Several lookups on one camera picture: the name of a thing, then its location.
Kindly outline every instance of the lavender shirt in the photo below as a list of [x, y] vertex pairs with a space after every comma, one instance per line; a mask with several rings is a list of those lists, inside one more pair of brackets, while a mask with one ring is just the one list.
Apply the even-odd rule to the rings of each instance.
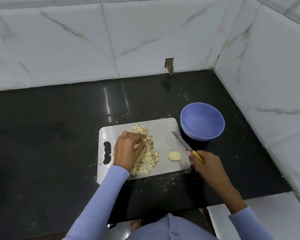
[[[129, 177], [129, 172], [120, 166], [111, 166], [102, 184], [76, 219], [65, 240], [101, 240], [119, 191]], [[241, 240], [273, 240], [252, 210], [247, 207], [229, 216]], [[192, 222], [168, 214], [161, 220], [142, 226], [127, 240], [215, 240], [201, 227]]]

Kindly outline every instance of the yellow knife handle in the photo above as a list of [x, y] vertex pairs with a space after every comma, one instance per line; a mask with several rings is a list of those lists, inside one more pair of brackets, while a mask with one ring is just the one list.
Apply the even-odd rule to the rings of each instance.
[[200, 160], [200, 162], [202, 162], [204, 164], [204, 160], [199, 156], [198, 153], [196, 153], [196, 151], [192, 151]]

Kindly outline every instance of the diced potato pile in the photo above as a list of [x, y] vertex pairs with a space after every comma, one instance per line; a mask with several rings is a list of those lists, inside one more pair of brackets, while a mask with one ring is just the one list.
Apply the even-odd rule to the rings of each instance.
[[[142, 134], [146, 135], [147, 138], [144, 138], [144, 141], [146, 141], [145, 148], [142, 150], [138, 160], [136, 161], [134, 168], [131, 170], [131, 174], [147, 174], [149, 175], [149, 171], [153, 170], [153, 167], [156, 165], [157, 162], [159, 162], [159, 155], [158, 152], [153, 152], [151, 151], [154, 149], [153, 147], [153, 141], [152, 136], [148, 135], [148, 128], [144, 128], [144, 126], [139, 126], [136, 124], [136, 126], [132, 127], [132, 133], [136, 134]], [[136, 149], [139, 146], [137, 143], [134, 146], [134, 149]]]

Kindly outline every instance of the cutting board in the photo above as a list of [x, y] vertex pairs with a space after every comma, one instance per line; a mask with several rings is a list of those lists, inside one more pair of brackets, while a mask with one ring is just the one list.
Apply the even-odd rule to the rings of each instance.
[[[154, 176], [163, 173], [171, 173], [180, 170], [186, 170], [190, 168], [190, 161], [186, 154], [186, 149], [184, 146], [177, 140], [177, 138], [171, 133], [172, 131], [180, 134], [180, 130], [175, 118], [166, 118], [160, 120], [150, 120], [142, 121], [130, 124], [121, 124], [102, 127], [99, 130], [99, 148], [98, 148], [98, 170], [97, 170], [97, 182], [101, 184], [105, 178], [109, 167], [113, 164], [114, 159], [114, 148], [117, 141], [117, 138], [124, 131], [132, 131], [132, 127], [139, 124], [143, 125], [145, 128], [149, 128], [148, 135], [153, 136], [153, 151], [159, 151], [159, 162], [154, 167], [153, 171], [150, 171], [149, 175], [146, 174], [136, 174], [130, 175], [127, 180], [139, 179], [149, 176]], [[168, 159], [168, 153], [171, 151], [179, 151], [181, 154], [180, 161], [170, 161]], [[104, 164], [105, 158], [111, 160], [108, 164]]]

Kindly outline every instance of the blue bowl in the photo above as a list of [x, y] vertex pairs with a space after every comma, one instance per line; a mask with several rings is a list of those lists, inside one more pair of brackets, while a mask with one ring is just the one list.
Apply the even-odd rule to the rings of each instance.
[[186, 135], [197, 141], [208, 141], [221, 135], [225, 128], [222, 114], [205, 103], [192, 103], [183, 108], [181, 128]]

